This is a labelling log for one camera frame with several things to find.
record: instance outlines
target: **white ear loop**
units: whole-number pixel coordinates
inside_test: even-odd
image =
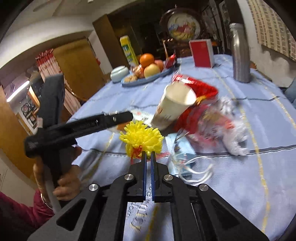
[[[192,184],[193,186],[197,186],[197,185],[199,185],[200,183],[204,183],[204,182],[206,182],[206,181],[209,180],[210,177],[213,175],[213,170],[212,170],[212,168],[213,168],[213,164],[212,164],[212,163],[211,163],[211,164],[208,166],[208,168],[207,168],[206,170],[204,170],[203,172],[196,172],[196,171],[192,170],[190,167],[187,167],[187,166],[186,166],[188,163],[192,162],[192,160],[195,160],[195,159],[198,159],[198,158],[207,158],[207,159],[210,159],[210,158],[207,157],[207,156],[198,156],[198,157],[195,157],[195,158],[193,158],[193,159],[190,159],[190,160],[187,161],[187,162],[181,163],[181,165],[180,165],[180,167],[179,167],[179,170],[178,170],[178,176],[179,176],[179,178],[181,178],[184,182],[187,182],[187,183],[194,183],[194,184]],[[201,179],[199,179],[199,180],[187,180],[187,179],[185,179],[185,178],[182,176],[181,171],[182,171],[183,168],[186,169],[187,171],[193,173],[193,174],[204,174],[204,173],[205,173],[205,175],[204,175]]]

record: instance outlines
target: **white paper cup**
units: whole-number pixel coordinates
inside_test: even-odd
[[[151,121],[153,127],[167,128],[196,101],[193,89],[182,82],[173,82],[165,87],[163,96]]]

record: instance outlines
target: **tablecloth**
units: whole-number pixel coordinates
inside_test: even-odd
[[[235,157],[222,145],[196,152],[213,158],[214,175],[206,183],[270,240],[275,240],[296,213],[296,110],[275,84],[254,69],[250,83],[235,81],[231,56],[215,55],[212,69],[195,67],[192,57],[180,58],[178,62],[180,73],[215,86],[219,96],[239,101],[235,116],[247,123],[246,146],[250,153]],[[70,121],[132,109],[154,114],[172,75],[131,88],[108,83]],[[105,130],[77,139],[84,152],[74,163],[82,167],[83,178],[89,184],[107,185],[128,172],[130,160],[118,137],[119,134]],[[157,161],[167,164],[168,157]],[[149,162],[147,199],[142,204],[128,204],[124,240],[173,240],[169,204],[152,202]]]

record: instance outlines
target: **hand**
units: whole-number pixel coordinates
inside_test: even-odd
[[[81,154],[81,152],[82,149],[80,147],[75,147],[74,160]],[[80,172],[81,170],[79,166],[72,165],[70,170],[61,176],[61,178],[58,180],[59,186],[53,191],[53,194],[58,200],[69,201],[79,194],[81,183],[78,175]],[[33,173],[40,193],[42,194],[45,202],[49,203],[44,183],[43,161],[40,157],[37,158],[37,162],[33,166]]]

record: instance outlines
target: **yellow sponge flower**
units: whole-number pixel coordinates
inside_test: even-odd
[[[151,156],[151,152],[160,153],[163,147],[163,136],[158,128],[147,128],[143,121],[137,120],[135,123],[130,122],[124,128],[126,134],[120,132],[119,139],[126,143],[126,153],[131,159],[141,157],[142,151],[145,151],[147,156]]]

